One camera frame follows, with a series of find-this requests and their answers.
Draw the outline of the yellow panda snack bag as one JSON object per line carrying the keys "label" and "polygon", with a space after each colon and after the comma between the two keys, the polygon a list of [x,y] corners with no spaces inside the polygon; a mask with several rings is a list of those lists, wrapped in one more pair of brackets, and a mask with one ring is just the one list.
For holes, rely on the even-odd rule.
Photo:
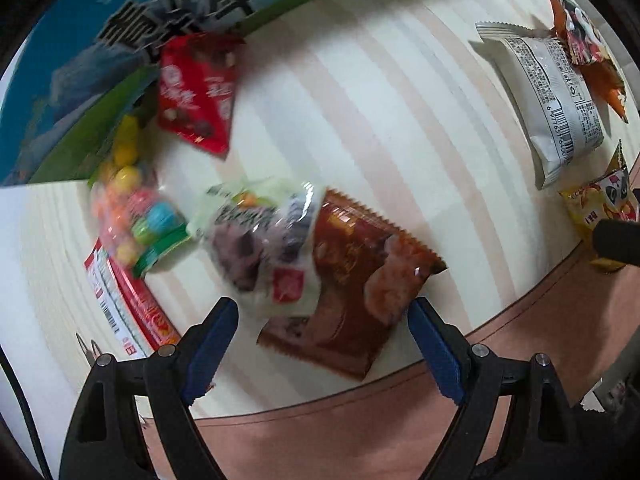
{"label": "yellow panda snack bag", "polygon": [[623,143],[617,143],[601,177],[564,188],[559,196],[578,236],[590,251],[590,263],[608,273],[623,269],[623,263],[597,256],[592,246],[593,231],[601,220],[639,220],[639,202],[631,192]]}

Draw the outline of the red white packet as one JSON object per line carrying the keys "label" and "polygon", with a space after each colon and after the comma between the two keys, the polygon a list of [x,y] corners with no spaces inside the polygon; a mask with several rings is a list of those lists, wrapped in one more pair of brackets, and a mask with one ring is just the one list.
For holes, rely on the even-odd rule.
{"label": "red white packet", "polygon": [[128,358],[150,356],[181,338],[142,278],[121,268],[96,240],[85,260],[94,296]]}

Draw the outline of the grey white snack packet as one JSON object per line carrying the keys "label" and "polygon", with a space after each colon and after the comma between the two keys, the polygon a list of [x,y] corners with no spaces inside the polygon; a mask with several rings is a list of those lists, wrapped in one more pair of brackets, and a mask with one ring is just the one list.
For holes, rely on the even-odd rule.
{"label": "grey white snack packet", "polygon": [[534,153],[536,187],[548,188],[564,167],[603,142],[585,79],[551,32],[497,22],[475,28],[518,109]]}

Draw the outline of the orange panda snack bag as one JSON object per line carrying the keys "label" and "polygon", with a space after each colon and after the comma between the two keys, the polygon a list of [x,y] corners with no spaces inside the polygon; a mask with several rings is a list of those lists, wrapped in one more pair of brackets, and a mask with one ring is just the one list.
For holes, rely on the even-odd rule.
{"label": "orange panda snack bag", "polygon": [[588,88],[628,122],[625,84],[597,27],[573,0],[550,3],[552,30],[564,44],[570,62],[582,73]]}

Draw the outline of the colourful candy ball bag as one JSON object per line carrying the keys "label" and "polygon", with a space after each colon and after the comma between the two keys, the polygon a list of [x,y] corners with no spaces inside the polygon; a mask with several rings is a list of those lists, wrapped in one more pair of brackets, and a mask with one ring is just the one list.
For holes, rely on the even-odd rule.
{"label": "colourful candy ball bag", "polygon": [[90,205],[99,240],[121,268],[142,278],[189,240],[186,218],[160,190],[148,162],[140,119],[126,114],[90,179]]}

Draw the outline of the brown snack bag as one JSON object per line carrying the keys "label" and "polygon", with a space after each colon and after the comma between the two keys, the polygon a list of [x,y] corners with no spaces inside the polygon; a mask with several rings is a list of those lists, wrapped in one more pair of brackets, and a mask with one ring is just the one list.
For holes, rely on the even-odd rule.
{"label": "brown snack bag", "polygon": [[262,348],[361,382],[426,280],[447,269],[424,243],[328,188],[314,227],[320,292],[311,315],[274,316]]}

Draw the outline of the white green snack packet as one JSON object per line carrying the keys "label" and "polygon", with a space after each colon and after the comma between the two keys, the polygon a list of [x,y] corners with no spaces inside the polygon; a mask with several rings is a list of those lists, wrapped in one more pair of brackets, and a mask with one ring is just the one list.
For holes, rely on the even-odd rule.
{"label": "white green snack packet", "polygon": [[256,318],[310,315],[320,292],[314,227],[326,188],[270,177],[222,182],[198,201],[190,237]]}

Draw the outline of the small red chocolate packet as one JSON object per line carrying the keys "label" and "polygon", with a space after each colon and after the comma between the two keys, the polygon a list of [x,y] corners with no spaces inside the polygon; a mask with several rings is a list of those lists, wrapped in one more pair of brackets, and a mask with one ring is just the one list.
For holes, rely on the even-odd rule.
{"label": "small red chocolate packet", "polygon": [[201,151],[226,156],[243,48],[237,34],[201,32],[169,40],[160,52],[157,125]]}

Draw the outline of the striped cat table mat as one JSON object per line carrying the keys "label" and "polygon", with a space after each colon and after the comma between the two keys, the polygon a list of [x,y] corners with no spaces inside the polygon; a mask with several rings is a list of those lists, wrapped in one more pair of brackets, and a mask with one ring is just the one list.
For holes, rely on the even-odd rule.
{"label": "striped cat table mat", "polygon": [[499,370],[578,400],[639,322],[639,113],[573,0],[56,0],[1,223],[78,479],[465,474]]}

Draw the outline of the cardboard snack box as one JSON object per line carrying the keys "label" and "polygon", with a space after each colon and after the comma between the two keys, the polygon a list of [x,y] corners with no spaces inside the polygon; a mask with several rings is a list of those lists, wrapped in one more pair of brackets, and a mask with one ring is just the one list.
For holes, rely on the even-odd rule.
{"label": "cardboard snack box", "polygon": [[55,0],[9,65],[2,183],[88,177],[169,39],[252,32],[306,1]]}

